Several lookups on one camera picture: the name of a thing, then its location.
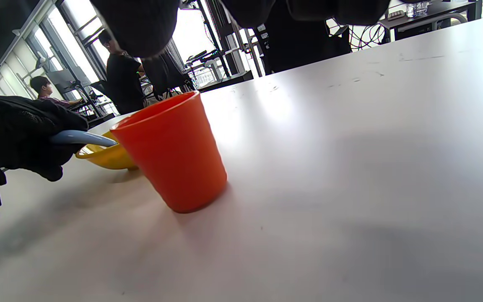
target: plastic cup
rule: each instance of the plastic cup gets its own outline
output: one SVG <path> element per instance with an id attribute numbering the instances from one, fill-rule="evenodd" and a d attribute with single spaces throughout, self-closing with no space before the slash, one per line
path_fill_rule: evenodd
<path id="1" fill-rule="evenodd" d="M 226 186 L 198 91 L 146 107 L 115 124 L 111 133 L 175 212 L 207 206 Z"/>

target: gloved hand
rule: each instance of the gloved hand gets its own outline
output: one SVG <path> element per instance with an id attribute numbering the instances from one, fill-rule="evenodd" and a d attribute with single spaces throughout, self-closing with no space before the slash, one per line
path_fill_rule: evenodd
<path id="1" fill-rule="evenodd" d="M 62 165 L 83 145 L 53 145 L 48 138 L 62 130 L 87 129 L 84 118 L 52 102 L 0 96 L 0 185 L 6 183 L 1 168 L 61 179 Z"/>

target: metal stand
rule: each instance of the metal stand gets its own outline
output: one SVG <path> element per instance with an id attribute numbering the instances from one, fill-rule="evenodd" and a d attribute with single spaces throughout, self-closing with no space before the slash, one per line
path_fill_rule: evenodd
<path id="1" fill-rule="evenodd" d="M 203 3 L 201 2 L 201 0 L 197 0 L 197 4 L 199 5 L 199 10 L 201 11 L 201 14 L 203 14 L 203 18 L 205 19 L 205 25 L 208 29 L 208 32 L 210 33 L 213 46 L 215 47 L 215 49 L 217 49 L 218 52 L 221 52 L 221 48 L 219 46 L 219 43 L 217 42 L 217 39 L 215 38 L 215 35 L 213 34 L 213 29 L 211 28 L 210 21 L 208 20 L 208 16 L 206 15 L 206 12 L 204 10 Z M 223 65 L 223 70 L 225 71 L 225 75 L 230 76 L 230 72 L 229 72 L 228 67 L 226 66 L 226 62 L 225 62 L 224 57 L 221 55 L 219 57 L 219 59 L 221 60 L 221 64 Z"/>
<path id="2" fill-rule="evenodd" d="M 59 50 L 52 47 L 52 51 L 54 51 L 54 53 L 57 55 L 57 57 L 59 57 L 59 58 L 62 57 L 61 52 Z M 89 105 L 92 108 L 92 111 L 94 112 L 94 114 L 96 114 L 96 116 L 98 116 L 98 118 L 103 117 L 103 115 L 100 114 L 100 112 L 98 111 L 98 109 L 94 105 L 94 102 L 92 102 L 92 99 L 88 96 L 88 93 L 85 90 L 85 87 L 83 86 L 83 84 L 81 84 L 81 81 L 77 78 L 77 76 L 75 75 L 75 72 L 72 70 L 72 68 L 69 68 L 68 71 L 70 72 L 73 79 L 75 80 L 74 83 L 73 83 L 73 86 L 78 91 L 82 92 L 82 94 L 83 94 L 82 96 L 85 98 L 86 105 Z"/>

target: boy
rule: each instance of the boy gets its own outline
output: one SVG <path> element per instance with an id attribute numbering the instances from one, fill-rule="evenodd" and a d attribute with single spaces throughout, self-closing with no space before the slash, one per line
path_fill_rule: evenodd
<path id="1" fill-rule="evenodd" d="M 144 93 L 138 72 L 143 73 L 141 63 L 125 54 L 107 31 L 102 31 L 98 40 L 109 50 L 107 60 L 107 83 L 113 95 L 109 96 L 121 115 L 144 108 Z"/>
<path id="2" fill-rule="evenodd" d="M 31 81 L 29 82 L 29 85 L 39 94 L 38 100 L 40 101 L 50 101 L 57 105 L 61 105 L 62 107 L 65 107 L 65 108 L 68 108 L 71 105 L 75 105 L 76 103 L 80 102 L 80 101 L 69 102 L 69 101 L 50 97 L 50 95 L 52 95 L 53 93 L 53 89 L 52 89 L 52 84 L 49 82 L 48 78 L 46 77 L 36 76 L 31 79 Z"/>

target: white table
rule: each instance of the white table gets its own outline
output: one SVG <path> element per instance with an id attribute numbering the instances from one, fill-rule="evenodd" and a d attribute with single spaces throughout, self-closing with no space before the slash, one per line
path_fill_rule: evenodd
<path id="1" fill-rule="evenodd" d="M 483 20 L 203 94 L 229 187 L 0 188 L 0 302 L 483 301 Z"/>

